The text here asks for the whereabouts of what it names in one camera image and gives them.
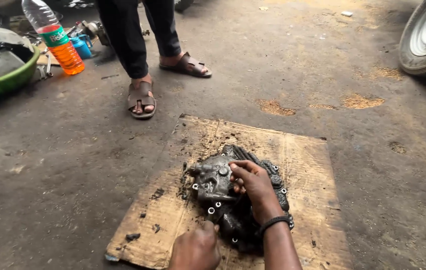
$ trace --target plastic bottle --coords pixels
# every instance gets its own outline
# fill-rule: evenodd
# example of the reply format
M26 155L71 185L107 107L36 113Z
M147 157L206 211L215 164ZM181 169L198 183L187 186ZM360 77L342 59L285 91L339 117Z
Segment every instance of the plastic bottle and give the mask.
M66 74L77 74L85 65L69 41L51 8L42 0L22 0L23 12L36 32L43 38Z

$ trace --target green basin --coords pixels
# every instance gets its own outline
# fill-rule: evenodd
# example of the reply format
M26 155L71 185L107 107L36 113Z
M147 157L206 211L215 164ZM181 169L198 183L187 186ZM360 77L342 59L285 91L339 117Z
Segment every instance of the green basin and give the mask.
M36 61L40 57L40 50L36 46L33 48L33 56L28 62L17 70L0 77L0 95L13 92L30 82L36 71Z

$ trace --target brown sandal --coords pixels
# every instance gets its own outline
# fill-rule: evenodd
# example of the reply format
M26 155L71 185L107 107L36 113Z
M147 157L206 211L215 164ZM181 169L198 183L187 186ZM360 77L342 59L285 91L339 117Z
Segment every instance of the brown sandal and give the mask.
M128 111L131 112L131 115L135 119L146 120L153 116L156 111L156 100L148 95L148 92L153 92L151 89L151 83L140 82L139 88L135 88L134 84L129 85L128 90ZM141 106L143 109L142 114L135 114L133 108L137 106L138 101L141 101ZM154 105L154 109L151 112L145 112L145 106Z
M191 71L187 70L188 65L193 65L193 69ZM160 64L160 68L164 70L169 70L173 72L178 72L198 78L209 78L212 75L212 72L206 71L206 73L202 74L201 71L205 67L204 63L199 62L198 60L190 57L188 52L185 52L183 57L181 57L180 61L175 66L165 66Z

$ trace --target person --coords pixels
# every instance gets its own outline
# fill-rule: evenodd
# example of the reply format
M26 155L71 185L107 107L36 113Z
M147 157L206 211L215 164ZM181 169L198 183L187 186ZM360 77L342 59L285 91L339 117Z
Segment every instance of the person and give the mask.
M260 225L284 216L265 169L248 160L233 161L229 165L235 192L248 194L253 217ZM173 244L168 270L216 269L221 260L216 237L218 229L218 225L206 221L202 229L179 236ZM268 227L263 243L266 270L302 269L287 222Z
M160 52L160 68L209 78L204 63L182 52L174 23L174 0L143 0L146 17ZM141 34L138 0L96 0L103 27L121 65L131 78L128 110L136 119L149 119L156 111L152 83Z

